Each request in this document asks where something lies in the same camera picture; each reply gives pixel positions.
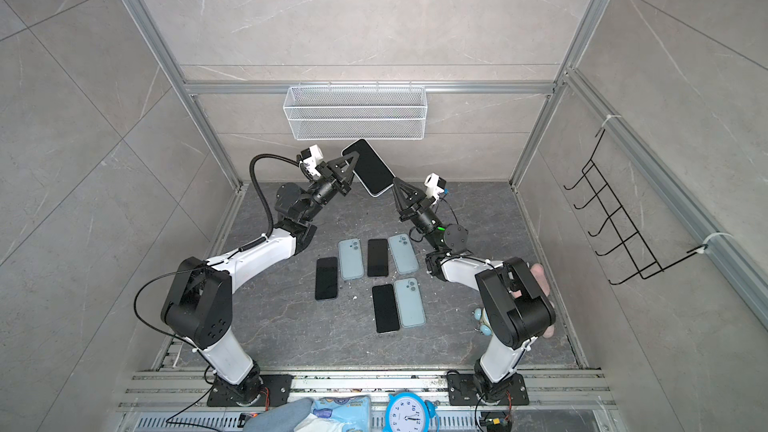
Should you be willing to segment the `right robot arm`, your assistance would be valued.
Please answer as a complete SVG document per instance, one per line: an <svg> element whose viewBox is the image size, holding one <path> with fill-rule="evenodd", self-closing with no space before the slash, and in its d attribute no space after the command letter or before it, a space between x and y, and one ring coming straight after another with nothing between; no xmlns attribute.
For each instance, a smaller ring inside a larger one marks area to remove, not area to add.
<svg viewBox="0 0 768 432"><path fill-rule="evenodd" d="M490 342L474 366L473 383L481 399L496 402L511 386L525 353L555 325L557 315L540 265L519 257L504 261L476 257L468 249L468 230L441 221L434 205L444 184L435 176L421 190L394 178L395 206L400 220L411 222L433 247L426 256L428 273L479 292L480 318L490 330Z"/></svg>

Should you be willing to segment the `black phone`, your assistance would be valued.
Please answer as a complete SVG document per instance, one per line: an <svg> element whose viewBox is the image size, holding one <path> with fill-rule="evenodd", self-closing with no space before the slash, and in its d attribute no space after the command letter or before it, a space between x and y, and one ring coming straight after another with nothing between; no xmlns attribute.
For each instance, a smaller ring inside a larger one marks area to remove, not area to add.
<svg viewBox="0 0 768 432"><path fill-rule="evenodd" d="M354 174L372 197L379 197L393 186L394 174L366 139L358 139L342 150L357 152Z"/></svg>
<svg viewBox="0 0 768 432"><path fill-rule="evenodd" d="M323 301L337 298L338 278L338 259L336 257L319 258L316 262L315 300Z"/></svg>
<svg viewBox="0 0 768 432"><path fill-rule="evenodd" d="M367 276L386 277L389 274L388 241L369 239L367 246Z"/></svg>

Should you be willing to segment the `grey-blue cloth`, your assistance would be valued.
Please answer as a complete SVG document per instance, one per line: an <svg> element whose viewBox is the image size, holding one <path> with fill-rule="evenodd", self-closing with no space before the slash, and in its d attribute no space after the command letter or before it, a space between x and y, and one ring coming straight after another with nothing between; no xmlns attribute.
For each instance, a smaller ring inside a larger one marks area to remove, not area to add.
<svg viewBox="0 0 768 432"><path fill-rule="evenodd" d="M314 401L302 398L251 417L243 432L292 432L312 412Z"/></svg>

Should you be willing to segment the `aluminium rail front frame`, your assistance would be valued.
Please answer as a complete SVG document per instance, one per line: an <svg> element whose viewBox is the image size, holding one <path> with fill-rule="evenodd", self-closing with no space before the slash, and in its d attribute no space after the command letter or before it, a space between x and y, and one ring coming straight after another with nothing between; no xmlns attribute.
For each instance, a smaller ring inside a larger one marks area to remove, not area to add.
<svg viewBox="0 0 768 432"><path fill-rule="evenodd" d="M624 431L604 374L593 369L524 368L520 374L530 403L449 403L446 373L439 368L402 370L269 369L263 375L293 376L288 402L302 398L369 396L371 430L384 426L389 397L413 392L435 404L430 430L475 431L485 420L508 419L514 431ZM247 420L276 407L208 407L211 379L197 369L136 372L121 386L116 412L120 431L239 431Z"/></svg>

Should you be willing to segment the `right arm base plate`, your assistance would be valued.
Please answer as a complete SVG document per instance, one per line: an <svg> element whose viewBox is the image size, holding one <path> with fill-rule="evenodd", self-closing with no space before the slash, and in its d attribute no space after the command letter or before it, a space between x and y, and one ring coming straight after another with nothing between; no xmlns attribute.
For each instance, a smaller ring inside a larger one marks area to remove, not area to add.
<svg viewBox="0 0 768 432"><path fill-rule="evenodd" d="M482 371L446 373L449 403L460 405L512 405L524 406L530 403L523 377L515 373L500 382L491 382Z"/></svg>

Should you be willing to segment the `small blue white cup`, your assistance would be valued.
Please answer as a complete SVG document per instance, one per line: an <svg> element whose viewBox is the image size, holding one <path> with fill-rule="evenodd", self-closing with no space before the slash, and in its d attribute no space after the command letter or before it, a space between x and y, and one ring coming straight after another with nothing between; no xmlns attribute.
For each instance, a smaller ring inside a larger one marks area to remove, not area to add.
<svg viewBox="0 0 768 432"><path fill-rule="evenodd" d="M473 312L474 319L478 322L477 330L485 336L493 334L490 320L484 308L476 308Z"/></svg>

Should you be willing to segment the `blue wet wipes pack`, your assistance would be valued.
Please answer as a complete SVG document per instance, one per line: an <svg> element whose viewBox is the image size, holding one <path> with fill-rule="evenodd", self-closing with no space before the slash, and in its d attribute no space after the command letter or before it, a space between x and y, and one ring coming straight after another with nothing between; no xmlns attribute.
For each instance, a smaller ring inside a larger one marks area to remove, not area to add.
<svg viewBox="0 0 768 432"><path fill-rule="evenodd" d="M369 396L316 399L295 431L368 432L372 424L371 405Z"/></svg>

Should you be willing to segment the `grey-green phone case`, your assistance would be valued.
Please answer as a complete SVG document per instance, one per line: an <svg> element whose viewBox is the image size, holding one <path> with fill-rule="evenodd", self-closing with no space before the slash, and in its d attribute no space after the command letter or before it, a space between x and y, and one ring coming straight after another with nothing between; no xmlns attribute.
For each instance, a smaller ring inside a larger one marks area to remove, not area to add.
<svg viewBox="0 0 768 432"><path fill-rule="evenodd" d="M414 328L425 325L426 315L417 280L397 280L394 283L394 292L401 326Z"/></svg>

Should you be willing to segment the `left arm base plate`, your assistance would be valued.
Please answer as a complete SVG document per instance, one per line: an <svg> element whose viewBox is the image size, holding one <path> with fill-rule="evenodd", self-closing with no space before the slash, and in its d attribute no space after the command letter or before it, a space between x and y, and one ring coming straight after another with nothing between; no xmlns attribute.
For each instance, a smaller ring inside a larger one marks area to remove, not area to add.
<svg viewBox="0 0 768 432"><path fill-rule="evenodd" d="M293 376L249 375L238 385L216 377L207 398L208 407L277 407L288 402Z"/></svg>

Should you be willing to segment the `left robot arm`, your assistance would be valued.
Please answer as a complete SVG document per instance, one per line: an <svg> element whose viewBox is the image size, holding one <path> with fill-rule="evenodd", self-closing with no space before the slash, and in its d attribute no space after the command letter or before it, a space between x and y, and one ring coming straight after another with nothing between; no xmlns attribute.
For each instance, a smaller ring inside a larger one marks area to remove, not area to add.
<svg viewBox="0 0 768 432"><path fill-rule="evenodd" d="M304 175L308 186L286 183L271 208L256 179L256 165L277 160ZM315 217L337 195L351 190L357 152L325 161L317 146L290 159L258 154L249 163L251 185L267 218L267 231L234 250L209 259L182 262L161 309L161 320L190 342L215 371L214 384L229 388L240 402L251 403L261 387L259 368L232 330L233 296L270 267L303 252L312 242Z"/></svg>

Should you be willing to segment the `pink pig plush toy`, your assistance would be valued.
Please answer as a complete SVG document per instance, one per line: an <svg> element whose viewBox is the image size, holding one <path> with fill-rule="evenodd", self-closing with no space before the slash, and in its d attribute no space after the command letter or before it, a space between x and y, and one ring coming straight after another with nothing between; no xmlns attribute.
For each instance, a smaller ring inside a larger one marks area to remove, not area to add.
<svg viewBox="0 0 768 432"><path fill-rule="evenodd" d="M540 263L535 263L530 267L530 272L532 273L544 295L549 297L551 295L551 287L548 282L544 267Z"/></svg>

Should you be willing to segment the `blue alarm clock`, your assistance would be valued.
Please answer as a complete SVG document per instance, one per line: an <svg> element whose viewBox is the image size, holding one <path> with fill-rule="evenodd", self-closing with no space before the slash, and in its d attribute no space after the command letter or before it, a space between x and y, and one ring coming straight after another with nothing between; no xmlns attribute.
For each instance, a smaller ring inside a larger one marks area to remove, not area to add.
<svg viewBox="0 0 768 432"><path fill-rule="evenodd" d="M438 418L436 406L413 392L389 397L384 414L384 432L427 432Z"/></svg>

